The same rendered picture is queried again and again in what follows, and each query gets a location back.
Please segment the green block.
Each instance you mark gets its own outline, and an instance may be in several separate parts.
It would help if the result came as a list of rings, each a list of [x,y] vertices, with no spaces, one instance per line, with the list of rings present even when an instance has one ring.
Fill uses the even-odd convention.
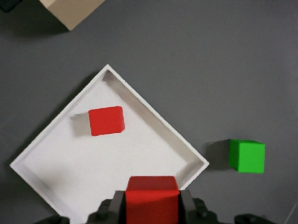
[[[230,139],[229,166],[237,172],[263,173],[265,144],[253,140]]]

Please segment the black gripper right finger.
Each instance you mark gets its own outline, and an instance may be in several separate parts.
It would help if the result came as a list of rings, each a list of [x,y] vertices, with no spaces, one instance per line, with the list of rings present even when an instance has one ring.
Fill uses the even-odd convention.
[[[179,190],[179,224],[228,224],[218,223],[217,214],[207,209],[200,198],[192,198],[189,190]],[[240,214],[234,217],[234,224],[276,224],[254,214]]]

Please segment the red block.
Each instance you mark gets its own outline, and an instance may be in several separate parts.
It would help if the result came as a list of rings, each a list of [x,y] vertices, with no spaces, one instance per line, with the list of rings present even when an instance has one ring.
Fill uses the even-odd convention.
[[[179,224],[174,176],[131,176],[126,195],[126,224]]]
[[[88,113],[92,136],[121,133],[125,130],[121,106],[92,109]]]

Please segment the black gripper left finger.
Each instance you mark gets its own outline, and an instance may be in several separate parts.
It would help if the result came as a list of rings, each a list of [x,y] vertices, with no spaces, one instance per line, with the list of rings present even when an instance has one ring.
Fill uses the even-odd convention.
[[[54,215],[34,224],[71,224],[67,216]],[[112,199],[101,201],[97,211],[88,215],[83,224],[126,224],[125,190],[115,190]]]

